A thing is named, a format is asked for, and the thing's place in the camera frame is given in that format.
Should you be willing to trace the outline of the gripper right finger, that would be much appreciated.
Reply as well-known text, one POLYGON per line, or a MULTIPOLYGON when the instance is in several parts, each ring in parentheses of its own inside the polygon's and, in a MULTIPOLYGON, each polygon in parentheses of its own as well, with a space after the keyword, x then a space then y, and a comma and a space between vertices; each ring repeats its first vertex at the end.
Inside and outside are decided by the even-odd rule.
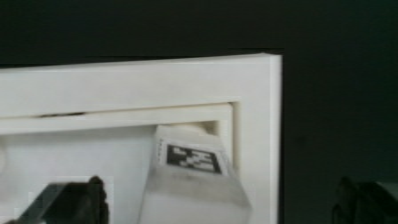
POLYGON ((332 224, 398 224, 398 183, 341 178, 332 224))

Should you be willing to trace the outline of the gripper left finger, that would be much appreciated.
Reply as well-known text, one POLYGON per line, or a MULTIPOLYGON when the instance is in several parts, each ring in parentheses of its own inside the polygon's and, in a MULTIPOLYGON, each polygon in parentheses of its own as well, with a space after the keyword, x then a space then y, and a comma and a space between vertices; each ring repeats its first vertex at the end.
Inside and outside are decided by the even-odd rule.
POLYGON ((105 182, 50 183, 14 224, 110 224, 105 182))

